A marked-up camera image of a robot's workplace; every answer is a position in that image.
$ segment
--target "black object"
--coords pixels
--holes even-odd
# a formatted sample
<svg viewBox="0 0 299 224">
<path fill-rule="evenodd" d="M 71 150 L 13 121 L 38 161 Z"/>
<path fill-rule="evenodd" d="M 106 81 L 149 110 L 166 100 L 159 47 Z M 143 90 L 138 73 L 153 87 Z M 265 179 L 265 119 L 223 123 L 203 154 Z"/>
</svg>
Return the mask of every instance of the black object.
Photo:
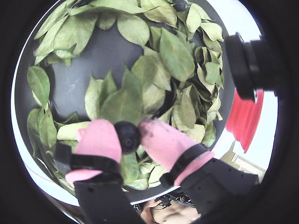
<svg viewBox="0 0 299 224">
<path fill-rule="evenodd" d="M 81 0 L 81 1 L 79 1 L 77 4 L 76 4 L 76 6 L 77 7 L 81 7 L 81 6 L 85 6 L 85 5 L 87 5 L 89 2 L 91 2 L 92 0 Z"/>
<path fill-rule="evenodd" d="M 138 128 L 127 121 L 114 124 L 118 138 L 121 142 L 122 154 L 135 152 L 140 145 L 140 133 Z"/>
<path fill-rule="evenodd" d="M 6 33 L 0 36 L 1 42 L 5 43 L 0 52 L 2 59 L 0 74 L 5 74 L 0 76 L 0 141 L 2 148 L 5 149 L 1 152 L 4 159 L 0 163 L 1 170 L 5 170 L 1 173 L 1 178 L 5 181 L 0 185 L 0 220 L 3 224 L 40 224 L 41 220 L 44 224 L 75 224 L 43 195 L 30 178 L 17 151 L 9 119 L 11 83 L 19 54 L 27 36 L 35 26 L 33 20 L 39 19 L 55 2 L 54 0 L 16 0 L 4 1 L 1 5 L 3 10 L 0 26 Z M 260 23 L 260 28 L 266 28 L 267 36 L 278 43 L 279 53 L 288 65 L 285 78 L 290 81 L 289 91 L 286 92 L 287 98 L 279 99 L 278 126 L 273 154 L 261 188 L 256 194 L 251 195 L 249 200 L 243 201 L 238 208 L 219 217 L 219 222 L 213 221 L 213 223 L 297 223 L 296 201 L 299 196 L 299 178 L 294 178 L 293 174 L 299 171 L 298 138 L 295 135 L 299 127 L 297 116 L 299 113 L 297 88 L 299 36 L 294 32 L 293 23 L 286 22 L 297 20 L 297 2 L 293 0 L 241 0 L 241 2 Z M 21 110 L 24 111 L 24 120 L 26 120 L 28 111 L 26 108 Z M 114 209 L 108 212 L 116 214 Z M 212 222 L 203 218 L 195 223 Z"/>
<path fill-rule="evenodd" d="M 88 224 L 142 224 L 121 189 L 121 176 L 98 175 L 76 181 L 75 192 Z"/>
<path fill-rule="evenodd" d="M 234 201 L 237 196 L 246 196 L 258 184 L 258 175 L 244 173 L 223 161 L 212 159 L 186 177 L 181 189 L 204 217 Z"/>
<path fill-rule="evenodd" d="M 120 175 L 102 173 L 89 180 L 74 182 L 76 196 L 89 224 L 114 224 L 120 220 L 125 224 L 144 223 L 122 191 L 121 180 Z M 181 189 L 192 198 L 192 206 L 204 218 L 237 197 L 247 195 L 258 184 L 258 175 L 246 174 L 212 159 L 185 178 Z M 102 201 L 105 201 L 105 206 L 99 209 Z M 164 208 L 170 206 L 171 197 L 163 197 L 160 204 Z M 110 212 L 112 207 L 117 216 Z"/>
<path fill-rule="evenodd" d="M 173 186 L 176 178 L 184 171 L 184 169 L 198 156 L 208 151 L 202 144 L 187 149 L 173 165 L 169 173 L 165 173 L 160 177 L 160 182 L 165 188 Z"/>
<path fill-rule="evenodd" d="M 283 92 L 284 72 L 281 59 L 270 49 L 266 40 L 244 42 L 241 35 L 225 37 L 229 66 L 239 96 L 256 102 L 256 91 Z"/>
<path fill-rule="evenodd" d="M 206 0 L 194 0 L 194 2 L 200 4 L 201 7 L 209 14 L 211 19 L 215 20 L 217 24 L 221 25 L 223 29 L 223 36 L 227 36 L 228 32 L 220 16 L 213 9 L 213 7 Z M 24 28 L 28 32 L 22 36 L 22 38 L 25 38 L 24 42 L 22 43 L 23 45 L 25 44 L 27 37 L 30 35 L 30 32 L 33 30 L 41 16 L 43 16 L 43 14 L 54 3 L 55 1 L 48 5 L 44 10 L 38 10 L 36 8 L 37 11 L 32 13 L 33 17 L 36 17 L 36 20 L 33 21 L 33 18 L 31 18 L 30 20 L 32 20 L 34 24 L 26 29 Z M 27 133 L 26 121 L 30 111 L 33 108 L 38 107 L 38 105 L 32 97 L 32 91 L 27 82 L 27 70 L 29 65 L 34 63 L 32 52 L 34 52 L 34 49 L 37 47 L 33 41 L 34 35 L 46 17 L 49 16 L 54 9 L 55 7 L 53 7 L 53 9 L 46 14 L 46 16 L 41 20 L 41 23 L 35 28 L 34 32 L 28 39 L 28 42 L 24 47 L 24 51 L 20 57 L 20 63 L 16 72 L 16 88 L 14 91 L 15 114 L 22 140 L 24 141 L 25 146 L 30 153 L 33 153 L 33 149 Z M 192 41 L 195 43 L 196 47 L 203 46 L 203 41 L 199 34 L 195 34 Z M 223 69 L 225 73 L 224 89 L 220 90 L 219 93 L 221 100 L 219 112 L 222 115 L 223 120 L 216 120 L 214 122 L 216 128 L 216 140 L 209 150 L 213 149 L 225 128 L 235 94 L 235 85 L 230 75 L 228 58 L 226 51 L 224 50 L 224 44 L 220 43 L 220 45 L 223 48 Z M 117 24 L 113 25 L 109 30 L 95 28 L 85 50 L 82 52 L 79 58 L 76 58 L 72 61 L 71 67 L 67 67 L 64 64 L 58 63 L 45 69 L 51 83 L 50 99 L 52 101 L 51 112 L 53 114 L 53 118 L 56 121 L 66 120 L 70 114 L 72 114 L 74 111 L 77 111 L 80 120 L 88 120 L 85 110 L 84 95 L 89 84 L 90 72 L 93 73 L 94 78 L 103 79 L 107 72 L 112 69 L 112 75 L 115 84 L 118 88 L 120 88 L 122 74 L 124 72 L 124 64 L 126 64 L 130 69 L 142 54 L 143 50 L 141 46 L 130 43 L 121 36 L 118 31 Z M 17 52 L 15 58 L 19 58 L 19 56 L 20 51 Z M 11 68 L 15 68 L 15 65 L 16 62 L 11 65 Z M 44 165 L 42 163 L 39 161 L 36 163 L 41 169 L 43 169 Z M 127 192 L 127 195 L 131 202 L 145 200 L 166 191 L 162 185 L 143 191 L 134 190 L 131 188 L 128 190 L 129 192 Z"/>
<path fill-rule="evenodd" d="M 175 0 L 173 7 L 178 12 L 183 12 L 186 11 L 188 8 L 190 8 L 190 5 L 184 0 Z"/>
<path fill-rule="evenodd" d="M 119 174 L 120 165 L 115 160 L 103 156 L 72 154 L 71 147 L 56 143 L 54 160 L 57 169 L 63 173 L 76 169 L 101 170 L 104 173 Z"/>
</svg>

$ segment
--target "black strap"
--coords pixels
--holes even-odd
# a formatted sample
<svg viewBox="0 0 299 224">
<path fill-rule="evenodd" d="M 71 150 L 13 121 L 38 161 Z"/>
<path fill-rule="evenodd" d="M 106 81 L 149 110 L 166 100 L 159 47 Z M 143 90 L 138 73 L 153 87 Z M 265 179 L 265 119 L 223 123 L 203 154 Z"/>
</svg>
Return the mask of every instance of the black strap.
<svg viewBox="0 0 299 224">
<path fill-rule="evenodd" d="M 223 161 L 212 159 L 187 176 L 181 189 L 205 216 L 223 210 L 237 197 L 246 196 L 259 184 L 258 175 L 239 171 Z"/>
<path fill-rule="evenodd" d="M 104 156 L 72 154 L 71 147 L 61 143 L 55 145 L 54 160 L 57 169 L 63 174 L 76 169 L 120 173 L 120 165 L 117 161 Z"/>
<path fill-rule="evenodd" d="M 187 149 L 173 165 L 169 173 L 165 173 L 161 176 L 160 182 L 165 188 L 173 186 L 176 178 L 184 171 L 184 169 L 198 156 L 208 151 L 202 144 Z"/>
<path fill-rule="evenodd" d="M 117 161 L 95 155 L 71 155 L 71 169 L 93 169 L 103 172 L 120 173 L 120 165 Z"/>
<path fill-rule="evenodd" d="M 121 183 L 120 175 L 104 173 L 74 182 L 88 224 L 144 224 L 121 189 Z"/>
</svg>

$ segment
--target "white surface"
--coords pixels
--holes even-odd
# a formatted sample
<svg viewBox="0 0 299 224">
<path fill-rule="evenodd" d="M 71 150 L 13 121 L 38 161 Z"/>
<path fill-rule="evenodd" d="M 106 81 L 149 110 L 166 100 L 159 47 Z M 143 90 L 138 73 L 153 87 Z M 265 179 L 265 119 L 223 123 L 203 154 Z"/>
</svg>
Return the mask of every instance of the white surface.
<svg viewBox="0 0 299 224">
<path fill-rule="evenodd" d="M 247 8 L 238 0 L 207 0 L 217 11 L 229 35 L 239 32 L 245 42 L 260 39 L 260 30 Z"/>
<path fill-rule="evenodd" d="M 267 170 L 271 158 L 277 124 L 278 100 L 272 92 L 265 92 L 260 121 L 247 153 L 236 141 L 233 152 Z"/>
<path fill-rule="evenodd" d="M 238 31 L 241 33 L 241 35 L 245 41 L 248 41 L 250 39 L 258 39 L 259 30 L 257 28 L 257 25 L 255 24 L 253 18 L 249 14 L 249 12 L 246 10 L 246 8 L 242 4 L 240 4 L 240 2 L 238 2 L 237 0 L 208 0 L 208 1 L 215 8 L 215 10 L 218 12 L 220 17 L 222 18 L 230 35 L 233 35 L 233 34 L 235 34 L 236 31 Z M 67 191 L 65 191 L 58 185 L 56 185 L 53 181 L 51 181 L 47 177 L 47 175 L 44 174 L 43 171 L 37 166 L 37 164 L 34 162 L 32 157 L 30 156 L 28 150 L 26 149 L 26 146 L 21 137 L 21 133 L 20 133 L 20 130 L 19 130 L 19 127 L 17 124 L 16 114 L 15 114 L 14 91 L 15 91 L 15 79 L 16 79 L 17 69 L 18 69 L 18 65 L 20 63 L 20 58 L 23 54 L 24 48 L 22 49 L 18 63 L 16 65 L 14 79 L 13 79 L 13 86 L 12 86 L 12 96 L 11 96 L 12 124 L 13 124 L 15 140 L 16 140 L 20 155 L 21 155 L 22 160 L 24 161 L 24 163 L 27 167 L 27 170 L 29 171 L 32 179 L 41 189 L 43 189 L 47 194 L 51 195 L 52 197 L 56 198 L 59 201 L 78 206 L 78 201 L 74 196 L 72 196 L 70 193 L 68 193 Z"/>
</svg>

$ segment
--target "black frame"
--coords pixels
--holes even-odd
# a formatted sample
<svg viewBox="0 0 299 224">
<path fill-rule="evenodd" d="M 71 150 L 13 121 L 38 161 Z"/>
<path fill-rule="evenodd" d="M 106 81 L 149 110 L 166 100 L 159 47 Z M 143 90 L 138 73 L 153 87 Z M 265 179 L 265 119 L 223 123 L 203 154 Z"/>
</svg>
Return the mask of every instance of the black frame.
<svg viewBox="0 0 299 224">
<path fill-rule="evenodd" d="M 1 223 L 68 224 L 74 223 L 56 208 L 33 183 L 16 150 L 10 121 L 10 91 L 15 65 L 20 51 L 31 32 L 34 18 L 43 15 L 53 0 L 16 0 L 1 2 L 1 62 L 0 62 L 0 142 Z M 263 27 L 263 34 L 276 46 L 286 65 L 284 76 L 288 88 L 278 104 L 278 126 L 269 169 L 258 193 L 240 208 L 232 223 L 298 223 L 296 204 L 299 198 L 299 171 L 296 134 L 299 118 L 299 82 L 297 64 L 299 36 L 295 32 L 296 1 L 293 0 L 242 0 L 256 21 Z"/>
</svg>

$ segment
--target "dried leaf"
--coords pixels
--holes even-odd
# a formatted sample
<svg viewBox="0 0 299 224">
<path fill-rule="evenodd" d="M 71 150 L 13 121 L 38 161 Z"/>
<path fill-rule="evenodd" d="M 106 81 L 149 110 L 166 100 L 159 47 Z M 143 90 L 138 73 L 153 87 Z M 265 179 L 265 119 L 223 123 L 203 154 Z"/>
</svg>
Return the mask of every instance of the dried leaf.
<svg viewBox="0 0 299 224">
<path fill-rule="evenodd" d="M 149 20 L 163 22 L 172 27 L 177 27 L 176 10 L 164 0 L 141 0 L 141 7 L 148 12 L 143 13 Z"/>
<path fill-rule="evenodd" d="M 142 95 L 143 98 L 143 113 L 153 114 L 163 105 L 165 101 L 165 90 L 160 89 L 154 84 L 149 87 Z"/>
<path fill-rule="evenodd" d="M 125 69 L 121 89 L 107 97 L 100 113 L 113 124 L 125 120 L 137 125 L 141 121 L 142 86 L 128 68 Z"/>
<path fill-rule="evenodd" d="M 186 93 L 182 94 L 180 104 L 178 106 L 178 114 L 182 122 L 188 128 L 194 128 L 196 122 L 196 114 L 191 99 Z"/>
<path fill-rule="evenodd" d="M 79 55 L 93 33 L 97 18 L 97 14 L 69 16 L 55 36 L 54 49 L 69 50 L 75 46 L 71 53 Z"/>
<path fill-rule="evenodd" d="M 136 15 L 120 14 L 117 19 L 120 34 L 129 42 L 145 45 L 150 38 L 146 22 Z"/>
<path fill-rule="evenodd" d="M 54 24 L 64 17 L 67 13 L 66 8 L 72 5 L 76 0 L 67 0 L 59 5 L 50 15 L 49 17 L 43 22 L 42 26 L 38 30 L 37 34 L 35 35 L 34 39 L 39 39 L 45 33 L 47 33 Z"/>
<path fill-rule="evenodd" d="M 150 46 L 156 51 L 159 52 L 160 40 L 161 40 L 161 28 L 150 26 Z"/>
<path fill-rule="evenodd" d="M 205 126 L 195 124 L 193 129 L 189 129 L 186 135 L 192 138 L 196 143 L 201 143 L 205 136 Z"/>
<path fill-rule="evenodd" d="M 200 65 L 198 65 L 197 68 L 197 75 L 200 80 L 200 82 L 204 85 L 204 87 L 211 93 L 213 94 L 214 89 L 215 89 L 215 84 L 210 84 L 209 82 L 206 81 L 206 75 L 203 69 L 201 68 Z"/>
<path fill-rule="evenodd" d="M 54 40 L 62 24 L 65 22 L 67 17 L 63 17 L 47 32 L 45 38 L 34 52 L 34 56 L 38 56 L 35 61 L 35 65 L 43 60 L 49 53 L 54 51 Z"/>
<path fill-rule="evenodd" d="M 173 77 L 186 81 L 193 75 L 193 57 L 181 41 L 166 29 L 162 29 L 160 56 L 163 64 Z"/>
<path fill-rule="evenodd" d="M 50 110 L 45 113 L 41 120 L 39 135 L 44 148 L 51 150 L 56 144 L 57 129 L 54 125 L 54 120 Z"/>
<path fill-rule="evenodd" d="M 186 25 L 189 28 L 190 33 L 195 33 L 198 27 L 201 25 L 201 16 L 197 9 L 196 4 L 191 4 L 189 13 L 186 19 Z"/>
<path fill-rule="evenodd" d="M 110 29 L 116 22 L 117 14 L 102 12 L 99 14 L 96 26 L 100 29 L 107 30 Z"/>
<path fill-rule="evenodd" d="M 211 41 L 224 41 L 222 37 L 222 27 L 217 23 L 202 23 L 201 28 L 205 31 Z"/>
<path fill-rule="evenodd" d="M 79 129 L 87 128 L 89 121 L 62 126 L 57 133 L 57 140 L 77 140 L 76 133 Z"/>
<path fill-rule="evenodd" d="M 212 20 L 208 14 L 203 10 L 202 7 L 200 7 L 199 5 L 195 4 L 195 3 L 192 3 L 192 5 L 200 14 L 200 17 L 202 20 Z"/>
<path fill-rule="evenodd" d="M 172 113 L 172 109 L 173 109 L 173 107 L 171 107 L 161 117 L 159 117 L 158 120 L 163 121 L 166 124 L 169 124 L 169 122 L 170 122 L 170 116 L 171 116 L 171 113 Z"/>
<path fill-rule="evenodd" d="M 213 51 L 217 51 L 219 53 L 222 53 L 222 49 L 218 41 L 211 41 L 211 39 L 208 37 L 208 35 L 203 31 L 203 40 L 207 48 Z"/>
<path fill-rule="evenodd" d="M 207 148 L 211 147 L 213 143 L 216 140 L 216 129 L 214 126 L 214 123 L 211 122 L 207 127 L 206 127 L 206 133 L 205 136 L 202 140 L 202 144 L 205 145 Z"/>
<path fill-rule="evenodd" d="M 94 79 L 90 76 L 89 85 L 85 94 L 85 110 L 90 120 L 100 118 L 100 92 L 103 79 Z"/>
<path fill-rule="evenodd" d="M 54 53 L 50 53 L 46 57 L 46 66 L 50 64 L 56 64 L 56 63 L 63 63 L 66 66 L 70 67 L 71 66 L 71 59 L 70 58 L 60 58 Z"/>
<path fill-rule="evenodd" d="M 29 67 L 27 81 L 39 103 L 46 106 L 50 94 L 50 81 L 45 70 L 38 66 Z"/>
<path fill-rule="evenodd" d="M 161 165 L 159 166 L 156 166 L 153 171 L 150 173 L 150 176 L 149 176 L 149 185 L 150 184 L 153 184 L 153 183 L 159 183 L 160 182 L 160 177 L 167 173 L 168 170 L 166 170 L 164 167 L 162 167 Z"/>
<path fill-rule="evenodd" d="M 121 176 L 125 184 L 133 183 L 139 175 L 139 165 L 136 153 L 130 153 L 121 157 Z"/>
<path fill-rule="evenodd" d="M 112 71 L 109 70 L 104 78 L 102 85 L 101 85 L 99 104 L 98 104 L 99 108 L 101 108 L 103 106 L 103 103 L 105 102 L 107 97 L 116 91 L 117 91 L 117 87 L 116 87 L 115 82 L 112 77 Z"/>
</svg>

